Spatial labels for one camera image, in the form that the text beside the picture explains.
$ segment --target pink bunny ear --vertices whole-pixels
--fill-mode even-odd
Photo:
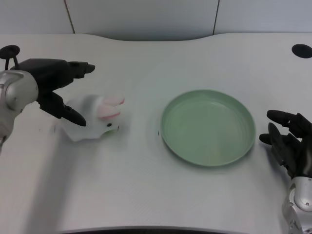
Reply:
[[[125,102],[125,98],[123,97],[123,95],[116,94],[114,96],[105,98],[103,102],[111,106],[118,106]]]
[[[106,104],[100,105],[97,110],[97,116],[103,119],[114,118],[119,115],[120,111],[116,107]]]

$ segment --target white plush rabbit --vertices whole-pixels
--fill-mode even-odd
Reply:
[[[80,113],[87,126],[82,127],[62,118],[62,126],[73,141],[99,138],[103,133],[119,127],[120,111],[117,106],[124,103],[122,96],[104,98],[87,95],[69,101],[66,105]]]

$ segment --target white wall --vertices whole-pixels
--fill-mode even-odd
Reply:
[[[312,32],[312,0],[220,0],[215,34]]]
[[[113,39],[187,40],[213,32],[312,32],[312,0],[66,0],[66,3],[76,33]],[[0,34],[24,33],[73,33],[65,1],[0,0]]]
[[[119,40],[187,40],[213,34],[218,0],[67,0],[76,33]]]
[[[63,0],[0,0],[0,34],[72,32]]]

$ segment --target plate rim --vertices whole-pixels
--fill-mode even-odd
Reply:
[[[207,165],[207,164],[202,164],[202,163],[197,163],[197,162],[192,162],[190,160],[187,160],[183,157],[181,157],[179,154],[177,154],[170,146],[169,144],[166,142],[165,138],[163,137],[163,117],[164,117],[164,114],[165,114],[165,111],[167,110],[168,106],[173,102],[175,101],[176,99],[178,99],[179,97],[185,95],[185,94],[188,94],[188,93],[192,93],[192,92],[200,92],[200,91],[204,91],[204,92],[214,92],[214,93],[219,93],[219,94],[222,94],[222,95],[226,95],[230,98],[233,98],[234,100],[236,100],[239,104],[241,104],[246,110],[247,110],[247,113],[250,115],[251,117],[251,120],[252,120],[252,126],[253,126],[253,138],[251,140],[251,143],[250,145],[247,147],[246,151],[242,154],[241,157],[239,158],[236,158],[236,159],[233,159],[231,161],[228,161],[226,163],[222,163],[222,164],[214,164],[214,165]],[[231,164],[235,161],[238,161],[240,160],[241,158],[243,158],[249,151],[250,149],[253,147],[254,145],[254,142],[255,142],[255,136],[256,136],[256,127],[255,127],[255,122],[254,122],[254,117],[252,116],[252,114],[250,113],[250,111],[247,109],[247,107],[245,105],[243,105],[239,100],[237,100],[236,98],[232,97],[231,95],[228,95],[226,93],[223,93],[223,92],[220,92],[220,91],[217,91],[217,90],[212,90],[212,89],[196,89],[196,90],[191,90],[191,91],[187,91],[187,92],[184,92],[178,96],[176,96],[175,98],[173,98],[171,101],[169,101],[169,103],[165,106],[165,108],[163,109],[162,113],[161,113],[161,118],[160,118],[160,133],[161,133],[161,138],[162,140],[165,142],[166,146],[176,155],[178,156],[179,158],[183,159],[184,161],[187,161],[191,164],[194,164],[194,165],[198,165],[198,166],[203,166],[203,167],[220,167],[220,166],[225,166],[225,165],[228,165],[228,164]]]

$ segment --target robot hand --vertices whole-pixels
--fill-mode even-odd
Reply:
[[[83,78],[94,71],[87,62],[66,62],[60,59],[31,58],[17,61],[20,48],[5,46],[0,50],[0,59],[5,59],[5,70],[0,72],[0,149],[13,131],[14,119],[26,105],[37,101],[40,109],[65,118],[80,126],[86,121],[78,112],[64,105],[63,99],[53,91],[67,86],[75,78]],[[8,70],[9,60],[15,66]]]
[[[293,134],[281,135],[277,127],[269,123],[269,133],[259,137],[272,145],[273,156],[292,178],[282,207],[288,233],[312,234],[312,124],[299,113],[270,110],[267,117],[289,128]]]

